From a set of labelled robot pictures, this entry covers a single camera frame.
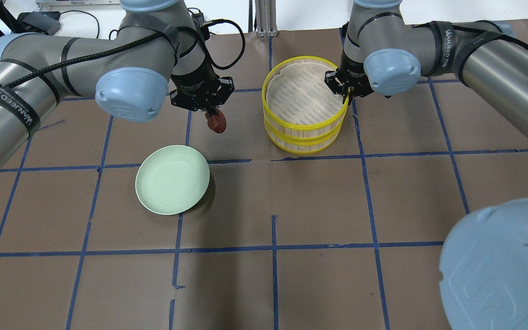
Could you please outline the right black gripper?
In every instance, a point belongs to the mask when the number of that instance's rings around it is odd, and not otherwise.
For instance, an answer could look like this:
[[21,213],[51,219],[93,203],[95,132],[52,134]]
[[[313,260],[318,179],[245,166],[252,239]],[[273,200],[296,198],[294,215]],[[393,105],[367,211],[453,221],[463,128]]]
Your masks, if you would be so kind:
[[333,94],[343,96],[343,104],[349,105],[350,98],[369,96],[374,92],[365,74],[364,64],[341,56],[341,62],[334,71],[327,71],[324,82]]

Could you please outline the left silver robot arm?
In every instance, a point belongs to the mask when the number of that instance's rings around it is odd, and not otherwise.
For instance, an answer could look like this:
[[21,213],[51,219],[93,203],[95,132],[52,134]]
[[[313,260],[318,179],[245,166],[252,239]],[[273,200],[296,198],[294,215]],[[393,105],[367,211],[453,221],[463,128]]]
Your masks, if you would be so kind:
[[205,111],[216,133],[235,89],[216,74],[182,0],[122,0],[113,40],[21,33],[0,38],[0,169],[67,96],[94,98],[109,115],[152,121],[163,102]]

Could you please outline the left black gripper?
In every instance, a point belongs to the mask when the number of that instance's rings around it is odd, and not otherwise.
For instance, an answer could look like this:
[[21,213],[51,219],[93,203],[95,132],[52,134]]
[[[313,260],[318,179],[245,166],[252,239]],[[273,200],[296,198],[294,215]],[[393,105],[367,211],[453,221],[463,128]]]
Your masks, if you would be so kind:
[[232,77],[220,77],[212,70],[195,71],[170,77],[176,89],[170,92],[170,103],[190,111],[205,111],[205,117],[221,119],[220,106],[235,90]]

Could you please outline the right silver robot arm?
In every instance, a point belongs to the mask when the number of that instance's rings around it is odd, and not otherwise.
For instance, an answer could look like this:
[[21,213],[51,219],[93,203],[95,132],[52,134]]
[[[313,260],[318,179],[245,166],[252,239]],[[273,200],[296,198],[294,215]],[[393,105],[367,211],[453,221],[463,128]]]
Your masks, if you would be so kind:
[[[341,63],[325,74],[335,94],[386,97],[421,77],[454,73],[528,138],[528,44],[500,22],[433,21],[405,27],[398,0],[356,0]],[[450,230],[440,295],[454,330],[528,330],[528,198],[481,208]]]

